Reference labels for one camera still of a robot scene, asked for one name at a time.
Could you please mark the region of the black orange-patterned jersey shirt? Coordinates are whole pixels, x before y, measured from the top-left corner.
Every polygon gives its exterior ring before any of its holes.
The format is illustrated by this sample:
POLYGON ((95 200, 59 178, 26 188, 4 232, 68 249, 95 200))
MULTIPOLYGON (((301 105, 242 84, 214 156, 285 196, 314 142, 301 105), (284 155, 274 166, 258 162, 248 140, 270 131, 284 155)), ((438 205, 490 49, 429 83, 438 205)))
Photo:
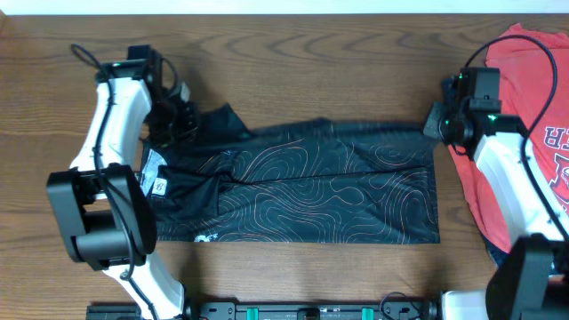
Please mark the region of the black orange-patterned jersey shirt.
POLYGON ((435 145, 413 123, 251 130, 224 106, 194 140, 145 143, 141 187, 162 241, 436 244, 435 145))

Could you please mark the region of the red printed t-shirt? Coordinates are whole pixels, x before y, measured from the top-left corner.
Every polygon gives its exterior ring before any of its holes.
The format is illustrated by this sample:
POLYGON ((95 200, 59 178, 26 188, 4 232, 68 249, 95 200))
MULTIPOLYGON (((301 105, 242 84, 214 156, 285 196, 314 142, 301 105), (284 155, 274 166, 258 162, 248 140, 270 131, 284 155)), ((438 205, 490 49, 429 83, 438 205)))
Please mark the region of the red printed t-shirt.
MULTIPOLYGON (((533 152, 562 208, 568 210, 568 35, 528 30, 520 23, 505 34, 530 36, 552 52, 558 72, 557 90, 548 110, 531 134, 533 152)), ((486 54, 488 67, 501 70, 500 99, 504 114, 515 114, 529 126, 549 96, 552 72, 545 53, 526 40, 493 44, 486 54)), ((488 181, 465 156, 451 152, 464 196, 475 222, 493 253, 511 248, 506 223, 488 181)))

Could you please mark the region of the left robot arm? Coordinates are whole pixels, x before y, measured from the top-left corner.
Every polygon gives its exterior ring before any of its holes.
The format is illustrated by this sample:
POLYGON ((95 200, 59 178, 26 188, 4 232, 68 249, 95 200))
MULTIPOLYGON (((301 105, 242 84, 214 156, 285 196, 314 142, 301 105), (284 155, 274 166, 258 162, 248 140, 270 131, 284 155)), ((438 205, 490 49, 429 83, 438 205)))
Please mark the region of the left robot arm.
POLYGON ((156 216, 134 174, 138 138, 159 106, 150 85, 131 77, 98 84, 89 132, 66 171, 53 172, 48 199, 70 259, 117 281, 131 308, 90 308, 90 319, 197 319, 188 298, 155 251, 156 216))

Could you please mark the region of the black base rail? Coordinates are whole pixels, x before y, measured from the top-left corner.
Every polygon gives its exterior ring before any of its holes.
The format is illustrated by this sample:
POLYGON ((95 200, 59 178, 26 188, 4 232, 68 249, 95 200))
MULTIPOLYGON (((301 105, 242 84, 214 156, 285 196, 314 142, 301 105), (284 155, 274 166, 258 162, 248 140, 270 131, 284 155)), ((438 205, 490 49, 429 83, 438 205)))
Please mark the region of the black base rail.
POLYGON ((236 300, 199 304, 185 299, 179 319, 207 320, 440 320, 438 300, 407 297, 391 292, 378 302, 369 303, 240 303, 236 300))

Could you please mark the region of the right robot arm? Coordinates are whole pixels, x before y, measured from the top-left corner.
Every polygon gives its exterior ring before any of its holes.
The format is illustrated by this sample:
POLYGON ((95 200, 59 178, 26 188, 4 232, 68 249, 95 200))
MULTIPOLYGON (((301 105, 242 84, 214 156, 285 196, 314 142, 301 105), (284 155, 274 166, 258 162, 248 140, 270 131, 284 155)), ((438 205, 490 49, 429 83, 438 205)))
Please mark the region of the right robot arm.
POLYGON ((442 319, 566 319, 568 219, 533 156, 519 116, 504 114, 495 80, 451 78, 423 133, 462 147, 487 180, 512 247, 485 288, 449 291, 442 319))

